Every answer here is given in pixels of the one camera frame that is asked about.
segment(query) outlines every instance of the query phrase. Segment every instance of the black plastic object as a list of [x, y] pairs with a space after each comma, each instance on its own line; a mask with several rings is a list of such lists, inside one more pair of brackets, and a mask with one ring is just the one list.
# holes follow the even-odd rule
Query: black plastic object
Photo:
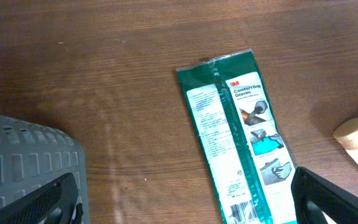
[[[43, 187], [0, 209], [0, 223], [69, 224], [78, 198], [72, 173], [63, 174]], [[74, 223], [81, 223], [82, 204], [76, 207]]]
[[299, 224], [327, 223], [322, 211], [336, 223], [358, 223], [358, 197], [312, 171], [298, 167], [291, 191]]

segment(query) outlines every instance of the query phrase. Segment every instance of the hand illustration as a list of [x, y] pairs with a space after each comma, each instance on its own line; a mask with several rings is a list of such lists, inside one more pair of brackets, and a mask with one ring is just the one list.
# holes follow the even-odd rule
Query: hand illustration
[[286, 179], [291, 173], [291, 164], [287, 162], [284, 166], [273, 167], [272, 172], [280, 179]]
[[280, 144], [278, 148], [282, 148], [284, 146], [283, 139], [278, 134], [274, 134], [272, 136], [269, 136], [268, 138], [278, 142]]
[[267, 103], [264, 100], [256, 102], [255, 109], [254, 109], [256, 114], [262, 114], [266, 111], [266, 109], [267, 109]]

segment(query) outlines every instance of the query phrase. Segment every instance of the wooden table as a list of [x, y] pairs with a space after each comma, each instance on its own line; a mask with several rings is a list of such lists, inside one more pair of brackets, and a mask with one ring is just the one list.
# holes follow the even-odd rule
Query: wooden table
[[294, 161], [358, 196], [358, 1], [0, 1], [0, 114], [86, 148], [93, 223], [222, 223], [175, 68], [252, 48]]

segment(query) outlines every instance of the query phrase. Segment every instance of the green package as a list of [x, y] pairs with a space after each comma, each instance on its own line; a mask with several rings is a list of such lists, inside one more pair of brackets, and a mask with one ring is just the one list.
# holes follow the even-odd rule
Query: green package
[[177, 75], [223, 222], [296, 223], [295, 168], [252, 51], [178, 68]]

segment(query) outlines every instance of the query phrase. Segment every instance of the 3m logo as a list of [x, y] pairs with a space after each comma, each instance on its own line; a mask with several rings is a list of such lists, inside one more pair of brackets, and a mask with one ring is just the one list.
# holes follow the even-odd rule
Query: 3m logo
[[230, 83], [230, 86], [236, 86], [236, 85], [240, 85], [240, 83], [238, 81]]

